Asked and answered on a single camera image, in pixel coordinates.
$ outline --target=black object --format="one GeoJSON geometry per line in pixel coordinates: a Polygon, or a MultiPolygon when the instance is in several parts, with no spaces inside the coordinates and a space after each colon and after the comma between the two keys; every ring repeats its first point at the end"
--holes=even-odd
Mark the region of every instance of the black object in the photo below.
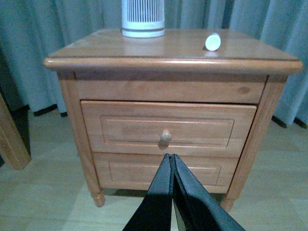
{"type": "Polygon", "coordinates": [[[169,231],[172,198],[179,231],[245,231],[176,154],[165,154],[144,200],[123,231],[169,231]]]}

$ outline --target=nightstand top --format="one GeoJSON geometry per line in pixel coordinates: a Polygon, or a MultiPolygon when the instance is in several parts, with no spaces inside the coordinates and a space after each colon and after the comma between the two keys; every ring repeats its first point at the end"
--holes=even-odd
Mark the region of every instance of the nightstand top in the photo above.
{"type": "Polygon", "coordinates": [[[201,29],[170,29],[162,37],[149,39],[103,29],[49,55],[45,65],[52,70],[160,68],[241,74],[293,74],[302,68],[295,56],[243,33],[201,29]],[[203,50],[213,32],[221,36],[221,47],[203,50]]]}

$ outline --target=drawer front panel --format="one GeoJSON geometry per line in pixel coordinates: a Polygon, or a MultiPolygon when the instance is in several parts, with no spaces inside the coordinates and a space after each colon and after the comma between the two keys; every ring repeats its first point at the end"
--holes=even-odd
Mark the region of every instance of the drawer front panel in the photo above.
{"type": "Polygon", "coordinates": [[[82,101],[93,152],[239,157],[255,106],[82,101]],[[164,142],[168,131],[172,140],[164,142]]]}
{"type": "Polygon", "coordinates": [[[258,103],[266,76],[77,72],[82,100],[258,103]]]}
{"type": "MultiPolygon", "coordinates": [[[[163,155],[94,153],[102,187],[147,190],[163,155]]],[[[181,159],[211,193],[225,193],[233,177],[236,158],[185,157],[181,159]]]]}
{"type": "Polygon", "coordinates": [[[234,120],[101,116],[101,124],[107,144],[156,146],[168,128],[176,134],[169,146],[226,147],[234,120]]]}

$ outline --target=bottom drawer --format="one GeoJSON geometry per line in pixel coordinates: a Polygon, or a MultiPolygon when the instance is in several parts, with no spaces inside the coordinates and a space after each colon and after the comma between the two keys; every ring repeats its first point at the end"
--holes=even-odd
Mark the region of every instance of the bottom drawer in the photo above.
{"type": "MultiPolygon", "coordinates": [[[[103,188],[147,190],[163,155],[93,153],[103,188]]],[[[180,156],[210,193],[226,193],[238,159],[180,156]]]]}

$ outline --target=white cylindrical object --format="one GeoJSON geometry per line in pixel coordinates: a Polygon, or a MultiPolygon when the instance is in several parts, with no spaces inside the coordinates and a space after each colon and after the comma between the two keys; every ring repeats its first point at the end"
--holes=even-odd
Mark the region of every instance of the white cylindrical object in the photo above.
{"type": "Polygon", "coordinates": [[[122,0],[122,34],[152,38],[165,33],[164,0],[122,0]]]}
{"type": "Polygon", "coordinates": [[[213,33],[205,40],[205,47],[209,51],[217,51],[221,45],[221,39],[219,34],[213,33]]]}

